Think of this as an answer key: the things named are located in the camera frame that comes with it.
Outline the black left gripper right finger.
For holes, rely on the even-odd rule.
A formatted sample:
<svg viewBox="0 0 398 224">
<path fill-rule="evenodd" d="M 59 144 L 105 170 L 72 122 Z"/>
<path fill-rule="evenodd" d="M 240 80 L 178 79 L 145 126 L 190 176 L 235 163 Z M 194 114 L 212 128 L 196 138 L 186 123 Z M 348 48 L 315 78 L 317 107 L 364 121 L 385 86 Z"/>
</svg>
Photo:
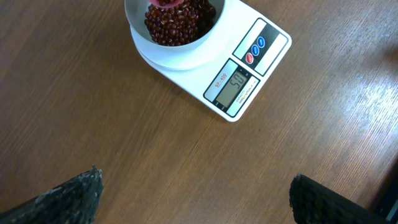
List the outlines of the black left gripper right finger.
<svg viewBox="0 0 398 224">
<path fill-rule="evenodd" d="M 385 219 L 299 174 L 290 184 L 289 203 L 298 224 L 383 224 Z"/>
</svg>

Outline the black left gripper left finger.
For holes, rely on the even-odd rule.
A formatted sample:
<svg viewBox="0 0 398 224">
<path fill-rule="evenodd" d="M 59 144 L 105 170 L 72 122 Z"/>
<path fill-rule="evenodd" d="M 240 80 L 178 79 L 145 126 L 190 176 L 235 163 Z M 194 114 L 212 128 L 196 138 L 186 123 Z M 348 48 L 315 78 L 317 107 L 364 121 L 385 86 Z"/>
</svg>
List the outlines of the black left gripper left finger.
<svg viewBox="0 0 398 224">
<path fill-rule="evenodd" d="M 91 224 L 103 192 L 102 170 L 92 169 L 1 213 L 1 224 Z"/>
</svg>

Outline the pink measuring scoop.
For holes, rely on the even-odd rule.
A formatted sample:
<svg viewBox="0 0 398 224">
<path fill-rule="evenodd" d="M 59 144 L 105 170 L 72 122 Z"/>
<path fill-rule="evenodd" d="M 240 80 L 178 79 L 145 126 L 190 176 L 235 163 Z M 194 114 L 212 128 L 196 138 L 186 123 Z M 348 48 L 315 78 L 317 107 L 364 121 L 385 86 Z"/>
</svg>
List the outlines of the pink measuring scoop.
<svg viewBox="0 0 398 224">
<path fill-rule="evenodd" d="M 185 0 L 148 0 L 152 5 L 161 8 L 171 8 L 175 7 Z"/>
</svg>

